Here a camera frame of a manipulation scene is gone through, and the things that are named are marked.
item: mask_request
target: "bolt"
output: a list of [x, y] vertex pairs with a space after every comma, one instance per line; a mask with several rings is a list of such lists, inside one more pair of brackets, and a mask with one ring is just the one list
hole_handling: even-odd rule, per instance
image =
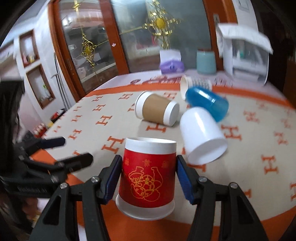
[[239, 185], [237, 185], [236, 183], [230, 183], [230, 187], [233, 189], [237, 189]]
[[207, 181], [207, 178], [206, 177], [199, 177], [198, 180], [201, 182], [201, 183], [205, 183]]
[[60, 184], [60, 188], [61, 188], [61, 189], [65, 189], [67, 186], [68, 186], [67, 183], [61, 183], [61, 184]]
[[93, 177], [91, 178], [91, 182], [92, 182], [92, 183], [97, 183], [99, 180], [100, 180], [100, 178], [99, 178], [98, 176], [93, 176]]
[[52, 176], [52, 182], [53, 183], [58, 183], [59, 179], [56, 176]]
[[63, 162], [58, 162], [58, 164], [57, 164], [59, 167], [64, 167], [65, 166], [65, 164], [63, 163]]

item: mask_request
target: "recessed shelf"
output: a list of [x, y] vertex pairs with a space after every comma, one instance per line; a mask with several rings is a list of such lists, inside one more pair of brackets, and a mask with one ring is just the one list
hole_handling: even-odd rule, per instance
[[44, 109], [55, 99], [55, 96], [50, 88], [42, 65], [40, 64], [31, 69], [26, 75], [40, 107]]
[[20, 35], [20, 52], [24, 67], [28, 67], [39, 59], [33, 30]]

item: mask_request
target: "translucent blue plastic cup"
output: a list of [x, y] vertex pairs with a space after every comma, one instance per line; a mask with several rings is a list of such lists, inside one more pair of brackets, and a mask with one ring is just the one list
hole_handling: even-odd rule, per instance
[[216, 122], [221, 121], [228, 111], [228, 101], [207, 89], [193, 86], [186, 91], [185, 96], [191, 107], [205, 108]]

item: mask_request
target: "blue gripper pad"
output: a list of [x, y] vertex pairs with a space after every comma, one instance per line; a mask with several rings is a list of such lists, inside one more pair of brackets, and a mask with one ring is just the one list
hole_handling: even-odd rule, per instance
[[177, 156], [177, 176], [181, 184], [185, 198], [192, 204], [195, 203], [194, 188], [197, 184], [198, 174], [192, 168], [186, 165], [184, 158], [181, 155]]
[[111, 165], [102, 170], [101, 173], [103, 173], [103, 178], [101, 181], [100, 191], [104, 195], [103, 204], [107, 204], [113, 198], [115, 188], [121, 174], [121, 168], [122, 157], [120, 155], [116, 155]]

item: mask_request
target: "white plastic cup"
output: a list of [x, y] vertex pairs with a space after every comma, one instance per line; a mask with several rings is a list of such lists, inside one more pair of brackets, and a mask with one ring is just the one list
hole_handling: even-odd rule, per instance
[[204, 108], [194, 107], [186, 111], [181, 117], [180, 129], [191, 165], [203, 165], [214, 161], [228, 147], [225, 136]]
[[172, 140], [126, 138], [119, 194], [115, 199], [121, 212], [144, 221], [162, 219], [173, 212], [176, 147]]
[[178, 118], [180, 105], [150, 91], [142, 92], [135, 102], [135, 114], [139, 119], [173, 126]]
[[213, 88], [212, 83], [209, 80], [183, 75], [180, 81], [180, 93], [183, 100], [186, 100], [186, 91], [193, 86], [202, 87], [210, 91]]

